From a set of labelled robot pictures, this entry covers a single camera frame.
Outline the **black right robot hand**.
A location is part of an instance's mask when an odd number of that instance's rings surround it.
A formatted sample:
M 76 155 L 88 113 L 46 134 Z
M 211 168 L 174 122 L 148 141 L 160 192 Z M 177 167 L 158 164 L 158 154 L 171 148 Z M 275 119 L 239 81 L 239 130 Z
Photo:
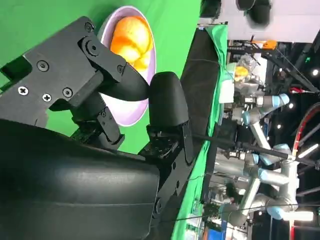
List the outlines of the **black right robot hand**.
M 147 83 L 80 17 L 1 68 L 0 237 L 143 240 L 193 167 L 188 105 L 173 72 Z M 102 99 L 148 100 L 138 154 Z

